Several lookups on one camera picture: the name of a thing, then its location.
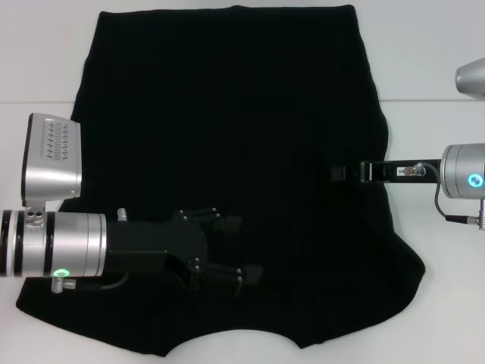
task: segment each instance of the black t-shirt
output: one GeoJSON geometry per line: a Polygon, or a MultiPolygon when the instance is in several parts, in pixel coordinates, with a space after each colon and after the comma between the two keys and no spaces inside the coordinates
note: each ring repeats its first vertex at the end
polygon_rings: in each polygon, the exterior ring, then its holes
{"type": "Polygon", "coordinates": [[[388,130],[352,6],[101,13],[72,119],[83,185],[61,211],[164,221],[242,217],[212,262],[264,266],[238,300],[167,275],[17,305],[78,334],[166,355],[205,334],[274,332],[300,347],[380,323],[415,295],[423,262],[394,233],[382,185],[332,184],[332,165],[383,160],[388,130]]]}

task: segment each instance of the cable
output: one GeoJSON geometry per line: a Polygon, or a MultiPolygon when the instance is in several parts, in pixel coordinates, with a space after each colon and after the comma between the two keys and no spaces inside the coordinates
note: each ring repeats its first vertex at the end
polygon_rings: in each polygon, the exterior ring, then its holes
{"type": "Polygon", "coordinates": [[[431,165],[428,162],[421,162],[421,165],[423,167],[429,168],[431,171],[433,171],[434,176],[436,177],[436,192],[434,194],[434,205],[436,206],[436,210],[444,217],[446,218],[446,214],[443,212],[443,210],[440,208],[440,202],[438,201],[438,197],[440,196],[440,187],[441,187],[441,179],[440,179],[440,173],[438,170],[434,167],[434,165],[431,165]]]}
{"type": "Polygon", "coordinates": [[[127,271],[118,282],[101,286],[101,290],[113,290],[115,288],[121,287],[123,284],[125,284],[128,281],[129,277],[130,277],[130,273],[127,271]]]}

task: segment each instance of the white table surface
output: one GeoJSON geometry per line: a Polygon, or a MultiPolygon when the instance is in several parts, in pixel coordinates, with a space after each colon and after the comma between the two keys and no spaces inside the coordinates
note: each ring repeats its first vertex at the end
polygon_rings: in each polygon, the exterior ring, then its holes
{"type": "MultiPolygon", "coordinates": [[[[326,6],[344,1],[255,1],[248,6],[326,6]]],[[[1,0],[0,209],[20,208],[27,118],[69,118],[100,11],[222,8],[223,0],[1,0]]],[[[455,69],[485,57],[485,2],[353,2],[382,109],[390,126],[389,159],[440,158],[452,143],[485,142],[485,107],[455,91],[455,69]]],[[[352,95],[343,95],[352,104],[352,95]]],[[[208,335],[167,358],[143,356],[47,325],[15,307],[22,280],[0,279],[0,363],[345,363],[485,362],[485,235],[446,223],[431,185],[388,186],[395,229],[427,273],[411,305],[380,325],[300,350],[259,331],[208,335]]],[[[478,203],[442,196],[443,209],[476,215],[478,203]]]]}

